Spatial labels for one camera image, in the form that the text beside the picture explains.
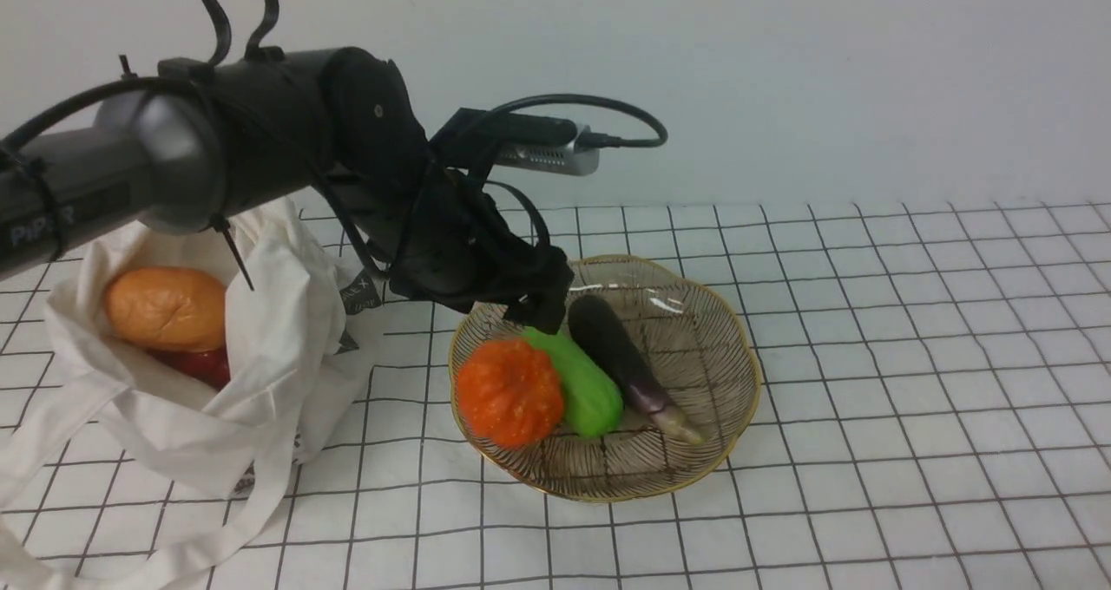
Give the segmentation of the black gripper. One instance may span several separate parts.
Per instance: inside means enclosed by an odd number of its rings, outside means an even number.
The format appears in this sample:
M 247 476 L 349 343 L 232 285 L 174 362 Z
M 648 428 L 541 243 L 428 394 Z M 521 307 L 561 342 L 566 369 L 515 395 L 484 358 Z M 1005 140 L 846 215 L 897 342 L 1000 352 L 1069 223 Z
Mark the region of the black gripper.
M 366 274 L 406 300 L 464 313 L 477 303 L 503 306 L 508 324 L 553 336 L 573 273 L 536 204 L 519 190 L 510 194 L 533 239 L 510 229 L 483 181 L 456 170 L 427 176 L 408 196 L 386 194 L 364 174 L 334 172 L 336 214 Z

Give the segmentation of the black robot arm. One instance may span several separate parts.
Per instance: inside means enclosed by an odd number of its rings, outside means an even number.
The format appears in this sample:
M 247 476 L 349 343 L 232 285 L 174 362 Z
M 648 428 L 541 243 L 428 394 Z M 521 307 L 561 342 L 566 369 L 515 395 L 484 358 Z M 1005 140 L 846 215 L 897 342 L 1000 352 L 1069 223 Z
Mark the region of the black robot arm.
M 573 273 L 546 227 L 513 234 L 417 120 L 392 61 L 322 49 L 210 69 L 166 60 L 69 97 L 3 138 L 3 276 L 139 221 L 214 229 L 312 187 L 366 271 L 406 300 L 504 306 L 556 332 Z

